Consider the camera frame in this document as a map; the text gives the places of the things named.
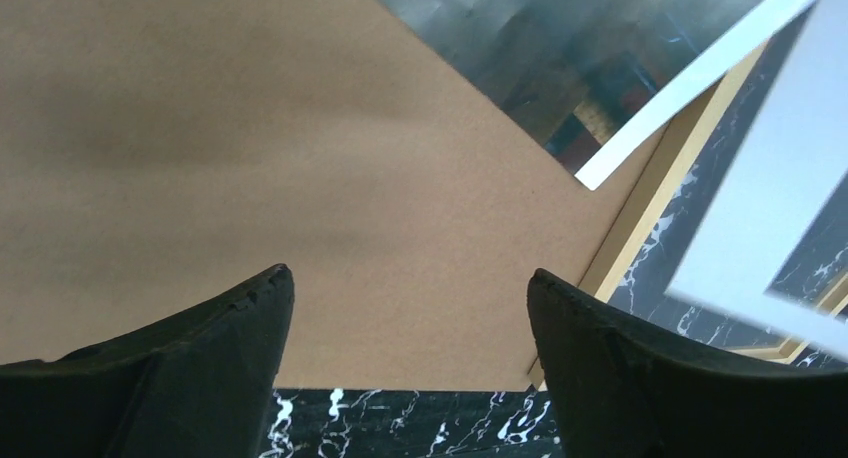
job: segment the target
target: black marble floor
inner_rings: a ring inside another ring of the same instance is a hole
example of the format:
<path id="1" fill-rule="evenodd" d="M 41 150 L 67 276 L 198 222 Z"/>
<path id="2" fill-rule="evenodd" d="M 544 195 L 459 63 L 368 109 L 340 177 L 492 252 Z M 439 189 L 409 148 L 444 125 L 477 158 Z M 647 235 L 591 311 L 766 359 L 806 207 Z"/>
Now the black marble floor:
<path id="1" fill-rule="evenodd" d="M 547 393 L 276 390 L 262 458 L 562 457 Z"/>

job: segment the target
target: white veining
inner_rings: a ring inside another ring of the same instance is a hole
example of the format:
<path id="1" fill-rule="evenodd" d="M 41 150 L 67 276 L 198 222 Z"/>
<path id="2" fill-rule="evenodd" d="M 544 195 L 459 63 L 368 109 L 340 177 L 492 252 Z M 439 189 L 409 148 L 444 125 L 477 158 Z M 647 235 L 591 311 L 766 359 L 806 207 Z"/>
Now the white veining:
<path id="1" fill-rule="evenodd" d="M 696 181 L 698 181 L 698 176 L 695 175 L 695 172 L 698 170 L 699 166 L 700 165 L 695 163 L 695 164 L 692 165 L 692 167 L 689 169 L 689 171 L 686 172 L 686 176 L 683 177 L 683 181 L 680 182 L 680 186 L 678 186 L 677 189 L 674 190 L 674 194 L 671 195 L 672 200 L 675 199 L 675 198 L 680 198 L 681 196 L 683 196 L 683 188 L 686 187 L 686 185 L 691 185 L 692 183 L 695 183 Z"/>
<path id="2" fill-rule="evenodd" d="M 463 436 L 457 444 L 449 446 L 445 453 L 450 455 L 457 451 L 464 450 L 468 447 L 468 445 L 465 444 L 466 440 L 473 436 L 476 436 L 477 441 L 482 440 L 483 435 L 485 435 L 486 431 L 488 431 L 489 425 L 492 424 L 492 420 L 490 420 L 489 417 L 492 416 L 492 412 L 495 411 L 496 407 L 501 406 L 505 394 L 505 392 L 494 393 L 492 397 L 489 398 L 489 409 L 486 411 L 486 415 L 477 420 L 477 422 L 474 423 L 474 426 L 471 427 L 471 430 L 469 430 L 469 432 Z"/>
<path id="3" fill-rule="evenodd" d="M 439 425 L 439 431 L 436 432 L 436 436 L 435 438 L 433 438 L 433 442 L 430 444 L 430 452 L 427 453 L 427 456 L 433 456 L 433 453 L 436 452 L 436 447 L 446 442 L 448 440 L 449 435 L 450 433 L 445 430 L 445 423 L 442 422 L 442 424 Z"/>
<path id="4" fill-rule="evenodd" d="M 289 428 L 292 425 L 292 411 L 294 404 L 292 400 L 284 399 L 277 390 L 274 390 L 274 399 L 280 406 L 277 419 L 268 429 L 268 440 L 271 441 L 271 449 L 259 455 L 259 458 L 291 458 L 295 447 L 292 445 Z"/>
<path id="5" fill-rule="evenodd" d="M 797 265 L 795 265 L 795 268 L 792 268 L 792 270 L 789 271 L 789 273 L 787 273 L 786 275 L 784 275 L 780 279 L 774 280 L 773 284 L 774 285 L 780 285 L 780 284 L 785 283 L 786 280 L 788 280 L 792 275 L 794 275 L 795 272 L 798 271 L 799 268 L 801 268 L 801 263 L 798 263 Z"/>
<path id="6" fill-rule="evenodd" d="M 815 291 L 816 294 L 818 294 L 819 288 L 826 282 L 829 282 L 832 278 L 834 278 L 834 270 L 842 266 L 842 255 L 844 255 L 846 251 L 848 251 L 848 243 L 845 243 L 842 249 L 839 250 L 838 253 L 836 253 L 836 256 L 834 256 L 833 259 L 830 260 L 830 262 L 819 265 L 818 268 L 813 271 L 812 276 L 816 279 L 816 283 L 811 288 L 807 288 L 805 283 L 804 293 L 810 293 L 811 291 Z"/>
<path id="7" fill-rule="evenodd" d="M 368 399 L 371 398 L 372 396 L 376 395 L 377 393 L 382 393 L 382 392 L 383 392 L 383 390 L 366 391 L 365 393 L 359 395 L 359 397 L 353 403 L 350 404 L 350 408 L 356 408 L 357 406 L 362 405 L 362 409 L 359 412 L 359 417 L 362 418 L 365 415 L 365 410 L 377 408 L 377 407 L 369 407 L 368 406 Z"/>
<path id="8" fill-rule="evenodd" d="M 717 346 L 716 343 L 715 343 L 716 338 L 718 338 L 718 335 L 720 335 L 721 332 L 724 331 L 725 328 L 728 328 L 729 325 L 730 325 L 730 320 L 727 319 L 727 317 L 725 317 L 724 321 L 722 321 L 721 324 L 716 327 L 715 332 L 713 332 L 713 336 L 711 336 L 710 339 L 707 340 L 707 344 Z"/>
<path id="9" fill-rule="evenodd" d="M 698 315 L 701 314 L 701 308 L 696 308 L 694 306 L 689 307 L 689 311 L 683 314 L 680 318 L 680 321 L 677 322 L 677 334 L 680 336 L 689 337 L 689 327 L 692 326 L 692 323 L 698 318 Z"/>
<path id="10" fill-rule="evenodd" d="M 332 421 L 337 421 L 339 419 L 339 409 L 341 407 L 346 407 L 347 405 L 339 405 L 339 401 L 344 398 L 344 390 L 341 388 L 335 388 L 332 393 L 330 393 L 330 417 L 333 419 Z"/>
<path id="11" fill-rule="evenodd" d="M 816 350 L 810 353 L 809 355 L 805 356 L 804 359 L 796 363 L 795 366 L 797 366 L 798 368 L 809 368 L 813 364 L 813 362 L 816 361 L 816 358 L 821 355 L 822 352 L 820 350 Z"/>
<path id="12" fill-rule="evenodd" d="M 347 421 L 344 417 L 342 417 L 342 424 L 344 425 L 344 429 L 342 431 L 325 431 L 323 436 L 321 437 L 321 444 L 318 446 L 318 456 L 321 458 L 344 458 L 347 454 L 347 448 L 350 446 L 350 430 L 352 427 L 347 424 Z M 341 443 L 334 441 L 333 438 L 341 438 Z M 327 456 L 324 451 L 324 446 L 329 445 L 332 450 L 335 450 L 333 454 Z"/>
<path id="13" fill-rule="evenodd" d="M 663 216 L 662 218 L 657 220 L 657 223 L 651 229 L 651 234 L 648 236 L 648 239 L 645 240 L 644 243 L 642 243 L 642 247 L 639 249 L 639 253 L 636 254 L 636 258 L 633 260 L 630 266 L 627 267 L 627 271 L 624 272 L 624 277 L 618 284 L 619 287 L 626 288 L 627 292 L 630 295 L 630 314 L 633 314 L 633 306 L 635 304 L 636 299 L 636 295 L 633 291 L 633 285 L 636 284 L 636 278 L 634 276 L 634 273 L 639 267 L 639 264 L 648 258 L 651 253 L 651 250 L 653 250 L 656 246 L 662 246 L 660 244 L 660 237 L 662 236 L 663 232 L 667 230 L 669 226 L 671 226 L 671 223 L 674 220 L 674 216 L 675 214 L 672 213 L 671 215 Z"/>
<path id="14" fill-rule="evenodd" d="M 530 412 L 533 409 L 533 397 L 535 394 L 528 396 L 524 399 L 524 406 L 522 409 L 515 412 L 504 426 L 498 431 L 498 438 L 503 440 L 504 443 L 526 443 L 527 442 L 527 434 L 533 431 L 536 428 L 536 425 L 542 421 L 545 414 L 548 412 L 548 408 L 551 406 L 550 401 L 545 401 L 545 404 L 542 406 L 542 410 L 539 412 L 538 416 L 534 416 L 530 418 Z M 518 417 L 518 415 L 522 415 L 521 418 L 516 422 L 516 425 L 522 427 L 523 429 L 518 432 L 509 431 L 510 426 L 512 425 L 513 420 Z"/>
<path id="15" fill-rule="evenodd" d="M 415 404 L 418 402 L 418 398 L 421 396 L 421 393 L 414 391 L 415 397 L 410 400 L 409 404 L 406 405 L 406 408 L 401 410 L 400 416 L 392 420 L 392 424 L 389 425 L 389 433 L 394 433 L 397 430 L 406 426 L 406 419 L 409 417 L 409 414 L 412 413 L 412 410 L 415 409 Z"/>

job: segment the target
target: white border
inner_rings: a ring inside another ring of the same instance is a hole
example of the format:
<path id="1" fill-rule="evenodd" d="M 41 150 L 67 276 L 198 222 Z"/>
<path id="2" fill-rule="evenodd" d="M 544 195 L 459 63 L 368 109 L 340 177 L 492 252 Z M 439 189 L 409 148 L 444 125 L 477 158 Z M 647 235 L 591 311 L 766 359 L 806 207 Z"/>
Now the white border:
<path id="1" fill-rule="evenodd" d="M 575 177 L 595 190 L 660 126 L 815 0 L 763 0 L 666 84 Z"/>

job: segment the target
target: brown paper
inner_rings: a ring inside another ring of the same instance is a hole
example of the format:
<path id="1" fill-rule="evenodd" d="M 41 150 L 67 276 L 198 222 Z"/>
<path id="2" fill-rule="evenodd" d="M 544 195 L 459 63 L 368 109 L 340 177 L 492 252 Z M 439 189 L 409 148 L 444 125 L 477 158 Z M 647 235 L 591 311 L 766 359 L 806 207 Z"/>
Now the brown paper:
<path id="1" fill-rule="evenodd" d="M 278 386 L 524 389 L 527 280 L 652 148 L 584 189 L 373 0 L 0 0 L 0 44 L 2 362 L 283 262 Z"/>

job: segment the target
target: gold frame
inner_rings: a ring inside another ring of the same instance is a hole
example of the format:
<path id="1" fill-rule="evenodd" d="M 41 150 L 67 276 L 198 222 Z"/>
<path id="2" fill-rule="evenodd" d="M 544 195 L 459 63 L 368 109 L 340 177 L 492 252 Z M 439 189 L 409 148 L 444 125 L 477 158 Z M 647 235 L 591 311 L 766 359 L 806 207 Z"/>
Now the gold frame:
<path id="1" fill-rule="evenodd" d="M 843 272 L 821 294 L 814 309 L 833 317 L 842 312 L 846 306 L 848 306 L 848 272 Z M 790 364 L 809 345 L 809 341 L 785 338 L 774 346 L 734 348 L 730 351 L 761 360 Z"/>
<path id="2" fill-rule="evenodd" d="M 630 192 L 589 269 L 583 275 L 578 285 L 581 290 L 604 303 L 610 300 L 645 242 L 645 237 L 662 216 L 674 192 L 764 49 L 765 43 L 748 54 L 744 60 L 731 68 L 721 81 L 702 93 L 669 122 L 653 156 Z M 745 349 L 743 354 L 765 354 L 764 350 Z M 536 389 L 546 389 L 544 371 L 538 357 L 533 362 L 528 376 Z"/>

